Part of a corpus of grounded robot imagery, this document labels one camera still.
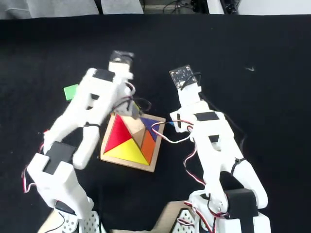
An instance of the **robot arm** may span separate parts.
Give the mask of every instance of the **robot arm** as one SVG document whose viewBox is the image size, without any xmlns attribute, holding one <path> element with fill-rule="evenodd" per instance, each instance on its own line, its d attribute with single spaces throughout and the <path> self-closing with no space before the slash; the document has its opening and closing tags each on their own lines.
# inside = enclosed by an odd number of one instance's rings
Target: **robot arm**
<svg viewBox="0 0 311 233">
<path fill-rule="evenodd" d="M 44 135 L 43 154 L 36 153 L 27 171 L 46 204 L 77 219 L 88 219 L 94 203 L 79 185 L 76 169 L 84 169 L 98 143 L 99 128 L 113 111 L 139 116 L 132 95 L 135 88 L 130 65 L 132 53 L 115 51 L 108 70 L 91 68 L 79 83 L 65 112 Z M 78 127 L 83 140 L 78 148 L 61 143 Z"/>
<path fill-rule="evenodd" d="M 44 154 L 55 141 L 61 142 L 76 128 L 83 127 L 83 140 L 73 155 L 72 164 L 76 169 L 85 168 L 99 140 L 102 121 L 118 101 L 131 97 L 135 92 L 127 86 L 128 80 L 133 79 L 131 59 L 116 51 L 109 63 L 109 71 L 94 68 L 87 71 L 68 108 L 45 133 Z M 139 110 L 131 101 L 119 106 L 116 113 L 137 118 Z"/>
<path fill-rule="evenodd" d="M 214 221 L 213 213 L 222 213 L 222 217 L 226 213 L 226 217 L 229 218 L 229 213 L 234 206 L 233 199 L 238 195 L 246 195 L 245 192 L 249 190 L 250 193 L 247 195 L 254 196 L 256 210 L 265 208 L 268 198 L 260 180 L 250 163 L 244 159 L 224 114 L 211 110 L 205 101 L 200 100 L 198 93 L 201 92 L 201 87 L 198 86 L 198 81 L 190 66 L 170 71 L 170 74 L 177 87 L 181 104 L 179 110 L 170 114 L 171 118 L 172 120 L 185 120 L 193 124 L 189 130 L 187 123 L 174 122 L 177 132 L 190 132 L 190 139 L 195 143 L 204 171 L 205 189 L 190 195 L 189 201 L 193 205 L 192 207 L 202 213 L 210 226 Z M 243 194 L 224 192 L 219 180 L 221 171 L 231 173 L 244 186 L 245 190 L 241 190 Z M 204 200 L 201 197 L 202 194 L 205 194 L 209 201 Z M 269 232 L 269 219 L 262 217 L 261 214 L 254 216 L 254 219 L 255 217 L 257 219 L 261 217 L 260 221 L 262 220 L 264 222 L 262 225 L 266 227 L 263 232 Z M 230 220 L 217 219 L 216 225 L 219 226 L 217 232 L 226 233 L 226 227 L 229 226 Z M 230 224 L 231 231 L 229 232 L 243 232 L 243 227 L 240 227 L 239 223 L 236 223 L 237 225 L 234 227 L 232 222 Z"/>
</svg>

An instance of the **green block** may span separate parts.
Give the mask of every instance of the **green block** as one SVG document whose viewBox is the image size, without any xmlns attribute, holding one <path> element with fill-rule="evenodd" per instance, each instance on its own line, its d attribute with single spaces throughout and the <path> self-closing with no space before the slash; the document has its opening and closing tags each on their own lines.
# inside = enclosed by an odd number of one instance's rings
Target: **green block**
<svg viewBox="0 0 311 233">
<path fill-rule="evenodd" d="M 78 84 L 64 87 L 64 93 L 67 101 L 73 99 L 74 95 L 76 94 L 77 87 Z"/>
</svg>

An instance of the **black table surface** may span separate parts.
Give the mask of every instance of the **black table surface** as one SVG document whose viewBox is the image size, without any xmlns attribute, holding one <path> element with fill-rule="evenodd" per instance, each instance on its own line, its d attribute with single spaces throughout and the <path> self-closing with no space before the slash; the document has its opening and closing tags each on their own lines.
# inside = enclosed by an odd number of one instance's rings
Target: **black table surface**
<svg viewBox="0 0 311 233">
<path fill-rule="evenodd" d="M 150 114 L 166 119 L 179 108 L 168 71 L 190 64 L 202 72 L 204 94 L 248 135 L 244 155 L 268 193 L 262 212 L 272 232 L 305 229 L 311 188 L 310 25 L 311 16 L 0 21 L 1 232 L 36 232 L 48 216 L 51 209 L 35 188 L 22 193 L 21 171 L 42 132 L 68 105 L 63 87 L 78 83 L 90 67 L 107 68 L 113 50 L 135 53 L 136 96 L 152 102 Z M 239 142 L 242 134 L 232 128 Z M 169 125 L 164 133 L 184 136 Z M 202 188 L 182 165 L 192 147 L 163 141 L 154 173 L 99 162 L 94 155 L 77 176 L 95 205 L 101 203 L 107 228 L 149 230 L 167 202 Z M 202 175 L 197 158 L 191 169 Z M 235 187 L 229 176 L 221 177 L 226 189 Z"/>
</svg>

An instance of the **white wire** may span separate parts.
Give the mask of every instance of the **white wire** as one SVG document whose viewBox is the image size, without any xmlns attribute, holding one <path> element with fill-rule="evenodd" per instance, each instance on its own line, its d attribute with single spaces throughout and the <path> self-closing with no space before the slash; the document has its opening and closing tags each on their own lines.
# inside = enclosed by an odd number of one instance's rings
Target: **white wire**
<svg viewBox="0 0 311 233">
<path fill-rule="evenodd" d="M 35 183 L 30 183 L 27 187 L 27 180 L 26 180 L 26 170 L 27 170 L 28 165 L 24 168 L 23 172 L 21 173 L 21 177 L 23 179 L 23 190 L 24 193 L 29 193 L 30 189 L 32 186 L 36 186 Z"/>
<path fill-rule="evenodd" d="M 193 204 L 190 201 L 186 200 L 186 201 L 184 201 L 184 203 L 187 206 L 190 206 L 193 209 L 193 211 L 199 216 L 199 218 L 203 220 L 203 223 L 204 224 L 206 223 L 207 226 L 213 231 L 213 227 L 210 227 L 210 225 L 208 224 L 208 221 L 204 218 L 204 215 L 199 210 L 197 210 L 195 207 L 193 207 Z"/>
<path fill-rule="evenodd" d="M 36 184 L 35 184 L 35 183 L 30 183 L 30 184 L 28 185 L 28 188 L 24 191 L 24 193 L 29 193 L 29 191 L 30 191 L 30 189 L 31 189 L 32 186 L 36 186 Z"/>
<path fill-rule="evenodd" d="M 198 183 L 200 183 L 200 184 L 202 184 L 202 185 L 205 186 L 205 183 L 204 183 L 203 181 L 201 181 L 200 179 L 198 179 L 196 176 L 194 176 L 192 173 L 190 173 L 190 172 L 187 170 L 187 166 L 186 166 L 187 160 L 190 159 L 190 158 L 192 158 L 192 157 L 196 154 L 196 152 L 197 152 L 196 145 L 194 144 L 194 146 L 195 146 L 195 147 L 194 147 L 194 151 L 193 151 L 190 155 L 188 155 L 188 157 L 184 160 L 183 164 L 184 164 L 184 167 L 185 167 L 186 172 L 187 172 L 192 178 L 194 178 L 195 181 L 197 181 Z"/>
<path fill-rule="evenodd" d="M 131 84 L 130 82 L 128 81 L 125 81 L 126 84 L 128 84 L 129 86 L 131 86 L 132 90 L 131 90 L 131 93 L 130 93 L 130 96 L 134 95 L 135 92 L 136 92 L 136 88 L 134 87 L 133 84 Z"/>
<path fill-rule="evenodd" d="M 164 136 L 163 134 L 159 133 L 158 131 L 156 131 L 153 127 L 156 126 L 156 125 L 160 125 L 160 124 L 164 124 L 166 122 L 157 122 L 157 123 L 154 123 L 152 126 L 151 126 L 151 129 L 154 133 L 156 133 L 157 135 L 159 135 L 160 137 L 162 137 L 164 140 L 170 142 L 170 143 L 173 143 L 173 144 L 176 144 L 176 143 L 180 143 L 180 142 L 183 142 L 183 141 L 186 141 L 190 138 L 190 134 L 186 137 L 186 138 L 183 138 L 181 140 L 178 140 L 178 141 L 171 141 L 169 140 L 166 136 Z"/>
</svg>

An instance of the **wire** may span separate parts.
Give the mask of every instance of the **wire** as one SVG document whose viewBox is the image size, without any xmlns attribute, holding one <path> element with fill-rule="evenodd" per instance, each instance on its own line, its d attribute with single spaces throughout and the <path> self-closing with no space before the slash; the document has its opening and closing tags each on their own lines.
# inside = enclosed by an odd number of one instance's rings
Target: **wire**
<svg viewBox="0 0 311 233">
<path fill-rule="evenodd" d="M 215 111 L 218 111 L 218 112 L 222 112 L 223 115 L 225 116 L 225 118 L 236 128 L 238 129 L 242 134 L 243 134 L 243 138 L 241 139 L 240 141 L 240 144 L 239 144 L 239 149 L 241 151 L 242 154 L 244 154 L 243 152 L 243 148 L 244 148 L 244 143 L 245 143 L 245 140 L 248 138 L 248 135 L 244 132 L 244 130 L 242 130 L 242 128 L 240 126 L 238 126 L 230 117 L 228 114 L 226 114 L 225 112 L 221 111 L 219 108 L 217 108 L 213 102 L 211 102 L 209 99 L 206 98 L 206 96 L 200 92 L 199 95 L 201 96 L 201 99 L 203 99 L 206 103 L 208 103 Z"/>
<path fill-rule="evenodd" d="M 146 8 L 146 0 L 142 0 L 142 4 L 143 4 L 142 10 L 145 11 L 145 8 Z"/>
<path fill-rule="evenodd" d="M 187 206 L 189 206 L 189 207 L 192 208 L 192 203 L 191 203 L 191 202 L 189 202 L 189 201 L 184 201 L 184 203 L 185 203 Z M 194 208 L 194 207 L 193 207 L 192 209 L 193 209 L 194 212 L 200 217 L 200 219 L 203 221 L 203 223 L 204 223 L 204 225 L 206 226 L 206 228 L 208 229 L 208 231 L 209 231 L 210 233 L 214 233 L 214 232 L 211 230 L 211 227 L 209 226 L 207 220 L 204 218 L 203 214 L 202 214 L 199 210 L 197 210 L 196 208 Z"/>
<path fill-rule="evenodd" d="M 214 217 L 214 222 L 213 222 L 213 233 L 216 233 L 216 217 Z"/>
<path fill-rule="evenodd" d="M 59 215 L 63 218 L 63 223 L 62 223 L 61 225 L 59 225 L 58 227 L 56 227 L 56 228 L 54 228 L 54 229 L 51 229 L 51 230 L 48 230 L 47 232 L 44 232 L 44 233 L 53 232 L 53 231 L 59 229 L 61 226 L 64 225 L 64 223 L 65 223 L 65 218 L 64 218 L 64 216 L 63 216 L 60 212 L 58 212 L 58 213 L 59 213 Z"/>
<path fill-rule="evenodd" d="M 177 221 L 180 225 L 183 225 L 183 226 L 186 226 L 186 227 L 194 227 L 194 224 L 193 224 L 193 223 L 188 222 L 188 221 L 186 221 L 186 220 L 184 220 L 184 219 L 178 218 L 176 221 Z"/>
<path fill-rule="evenodd" d="M 227 213 L 222 213 L 222 212 L 215 213 L 215 212 L 213 212 L 213 211 L 210 209 L 210 207 L 209 207 L 210 199 L 211 199 L 211 197 L 210 197 L 210 194 L 209 194 L 209 196 L 208 196 L 208 202 L 207 202 L 207 207 L 208 207 L 208 210 L 210 211 L 210 213 L 211 213 L 214 217 L 225 217 L 225 216 L 227 216 Z"/>
<path fill-rule="evenodd" d="M 178 5 L 178 6 L 176 6 L 176 7 L 174 8 L 174 10 L 171 12 L 171 14 L 174 13 L 174 12 L 176 13 L 176 10 L 177 10 L 177 9 L 178 9 L 178 13 L 180 14 L 180 11 L 179 11 L 180 8 L 188 8 L 188 9 L 193 10 L 191 7 L 188 7 L 188 6 L 179 6 L 179 5 Z"/>
<path fill-rule="evenodd" d="M 185 160 L 184 160 L 184 162 L 183 162 L 183 165 L 184 165 L 184 167 L 185 167 L 186 172 L 187 172 L 192 178 L 194 178 L 195 181 L 197 181 L 198 183 L 200 183 L 200 184 L 202 184 L 203 186 L 205 186 L 205 182 L 204 182 L 204 181 L 202 181 L 201 179 L 199 179 L 197 176 L 193 175 L 193 174 L 187 169 L 187 161 L 188 161 L 190 158 L 192 158 L 192 157 L 196 154 L 196 151 L 197 151 L 196 145 L 194 144 L 194 150 L 193 150 L 193 152 L 190 153 L 190 154 L 185 158 Z"/>
<path fill-rule="evenodd" d="M 154 124 L 151 126 L 151 130 L 152 130 L 155 134 L 157 134 L 157 135 L 159 135 L 160 137 L 162 137 L 164 140 L 166 140 L 166 141 L 168 141 L 168 142 L 170 142 L 170 143 L 173 143 L 173 144 L 177 144 L 177 143 L 180 143 L 180 142 L 183 142 L 183 141 L 186 141 L 186 140 L 190 139 L 190 134 L 189 134 L 186 138 L 183 138 L 183 139 L 181 139 L 181 140 L 178 140 L 178 141 L 171 141 L 171 140 L 169 140 L 166 136 L 164 136 L 163 134 L 159 133 L 158 131 L 156 131 L 156 130 L 154 129 L 154 126 L 156 126 L 156 125 L 169 124 L 169 123 L 171 123 L 171 122 L 183 122 L 183 123 L 186 123 L 186 124 L 189 124 L 189 125 L 193 125 L 191 122 L 186 121 L 186 120 L 172 120 L 172 121 L 168 121 L 168 122 L 157 122 L 157 123 L 154 123 Z"/>
<path fill-rule="evenodd" d="M 22 173 L 21 173 L 21 178 L 22 178 L 22 181 L 23 181 L 23 192 L 24 192 L 24 193 L 29 193 L 31 187 L 32 187 L 32 186 L 36 186 L 35 183 L 30 183 L 30 184 L 27 186 L 27 180 L 26 180 L 26 171 L 27 171 L 27 167 L 28 167 L 28 165 L 24 168 L 24 170 L 23 170 Z"/>
<path fill-rule="evenodd" d="M 130 102 L 133 100 L 133 97 L 132 96 L 126 96 L 126 97 L 121 98 L 120 100 L 124 100 L 124 101 L 121 101 L 119 104 L 117 104 L 114 107 L 112 107 L 112 109 L 111 109 L 112 112 L 115 111 L 117 108 L 119 108 L 124 103 L 130 104 Z"/>
<path fill-rule="evenodd" d="M 187 78 L 187 80 L 185 80 L 185 82 L 184 82 L 183 85 L 181 86 L 180 90 L 182 91 L 182 90 L 187 86 L 187 83 L 189 83 L 190 80 L 191 80 L 193 77 L 197 76 L 197 75 L 199 75 L 199 78 L 198 78 L 197 83 L 198 83 L 198 85 L 200 85 L 202 74 L 201 74 L 200 72 L 195 72 L 195 73 L 191 74 L 191 75 Z"/>
<path fill-rule="evenodd" d="M 131 87 L 131 93 L 130 93 L 130 96 L 134 95 L 134 94 L 135 94 L 135 92 L 136 92 L 136 88 L 134 87 L 134 85 L 133 85 L 133 84 L 131 84 L 130 82 L 127 82 L 127 81 L 125 81 L 124 83 L 125 83 L 125 84 L 127 84 L 127 86 Z"/>
<path fill-rule="evenodd" d="M 140 108 L 140 110 L 141 110 L 142 112 L 148 112 L 148 111 L 151 109 L 151 107 L 152 107 L 151 102 L 148 101 L 148 100 L 146 100 L 146 99 L 144 99 L 144 98 L 141 98 L 141 97 L 134 97 L 133 100 L 135 101 L 135 103 L 138 105 L 138 107 Z M 148 104 L 148 107 L 147 107 L 146 109 L 143 109 L 143 108 L 141 107 L 141 105 L 139 104 L 139 100 L 143 100 L 144 102 L 146 102 L 146 103 Z"/>
<path fill-rule="evenodd" d="M 176 3 L 177 1 L 172 1 L 170 2 L 169 4 L 166 4 L 164 7 L 163 7 L 163 13 L 165 14 L 165 8 L 167 8 L 169 5 L 172 5 L 173 3 Z"/>
</svg>

